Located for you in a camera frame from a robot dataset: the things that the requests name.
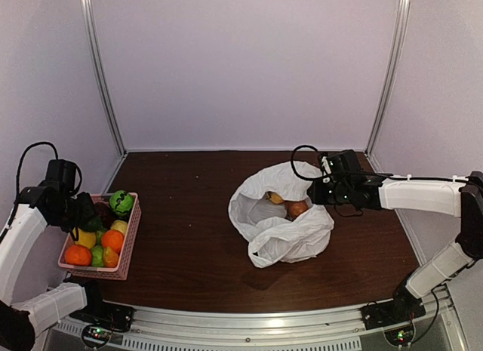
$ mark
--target plastic bag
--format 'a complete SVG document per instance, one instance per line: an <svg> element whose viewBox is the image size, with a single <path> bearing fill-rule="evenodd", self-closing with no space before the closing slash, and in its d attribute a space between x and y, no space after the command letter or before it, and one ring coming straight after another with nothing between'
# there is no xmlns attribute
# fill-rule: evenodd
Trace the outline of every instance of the plastic bag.
<svg viewBox="0 0 483 351"><path fill-rule="evenodd" d="M295 162L295 166L306 177L321 176L318 168L306 162ZM256 267L316 257L328 246L334 220L324 206L310 202L306 193L310 185L312 182L295 176L290 162L285 162L249 177L233 194L229 218L248 241L248 256ZM289 221L285 206L266 198L268 191L288 201L306 200L309 210Z"/></svg>

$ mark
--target brown table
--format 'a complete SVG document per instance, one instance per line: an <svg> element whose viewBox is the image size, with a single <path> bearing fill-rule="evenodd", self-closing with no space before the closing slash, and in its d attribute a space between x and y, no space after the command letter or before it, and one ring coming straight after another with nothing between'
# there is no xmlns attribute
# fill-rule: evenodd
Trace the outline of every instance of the brown table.
<svg viewBox="0 0 483 351"><path fill-rule="evenodd" d="M359 159L366 170L369 164ZM107 300L202 312L326 309L391 297L417 261L393 211L335 220L317 258L258 269L228 218L237 187L289 152L131 153L112 190L137 192L143 216L126 282L102 281ZM315 154L300 158L315 162Z"/></svg>

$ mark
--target white backdrop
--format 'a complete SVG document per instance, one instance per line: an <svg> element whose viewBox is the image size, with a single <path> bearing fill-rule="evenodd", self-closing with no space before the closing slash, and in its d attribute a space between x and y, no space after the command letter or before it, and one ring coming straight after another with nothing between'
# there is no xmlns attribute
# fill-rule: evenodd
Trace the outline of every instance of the white backdrop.
<svg viewBox="0 0 483 351"><path fill-rule="evenodd" d="M0 0L0 223L15 197L22 151L49 140L63 159L76 162L83 190L101 191L118 162L97 90L79 0ZM33 149L21 186L43 180L50 148ZM15 288L24 300L57 285L66 237L48 229L37 241Z"/></svg>
<svg viewBox="0 0 483 351"><path fill-rule="evenodd" d="M363 149L398 0L92 0L128 149Z"/></svg>
<svg viewBox="0 0 483 351"><path fill-rule="evenodd" d="M483 0L411 0L398 77L374 154L384 171L449 176L483 170ZM406 211L430 258L459 220ZM470 349L483 349L483 262L450 283Z"/></svg>

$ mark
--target fruit basket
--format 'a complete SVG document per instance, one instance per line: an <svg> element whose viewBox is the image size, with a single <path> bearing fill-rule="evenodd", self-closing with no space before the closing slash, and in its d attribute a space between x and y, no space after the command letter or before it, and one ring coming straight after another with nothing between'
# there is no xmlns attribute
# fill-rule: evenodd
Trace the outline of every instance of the fruit basket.
<svg viewBox="0 0 483 351"><path fill-rule="evenodd" d="M73 266L67 264L65 260L66 250L74 244L72 237L67 235L63 249L60 252L57 264L60 268L64 268L72 273L73 276L97 278L97 279L111 279L125 281L128 278L129 265L131 263L131 256L133 254L134 242L136 241L137 228L141 218L141 208L139 199L135 192L130 192L134 197L134 205L128 221L128 231L125 234L124 244L122 245L121 253L119 254L118 265L115 268L95 267L95 266ZM109 196L91 195L92 201L105 202L109 201Z"/></svg>

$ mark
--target orange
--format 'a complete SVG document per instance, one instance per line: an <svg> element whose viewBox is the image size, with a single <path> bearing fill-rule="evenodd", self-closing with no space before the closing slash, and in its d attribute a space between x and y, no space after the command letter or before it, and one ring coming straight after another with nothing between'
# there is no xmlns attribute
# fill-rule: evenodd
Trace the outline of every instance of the orange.
<svg viewBox="0 0 483 351"><path fill-rule="evenodd" d="M111 247L105 247L103 251L104 266L115 268L119 262L119 256Z"/></svg>
<svg viewBox="0 0 483 351"><path fill-rule="evenodd" d="M103 248L110 247L117 254L121 253L122 244L124 243L124 236L121 232L111 229L103 235Z"/></svg>
<svg viewBox="0 0 483 351"><path fill-rule="evenodd" d="M66 250L66 263L73 266L90 266L92 253L83 245L71 245Z"/></svg>

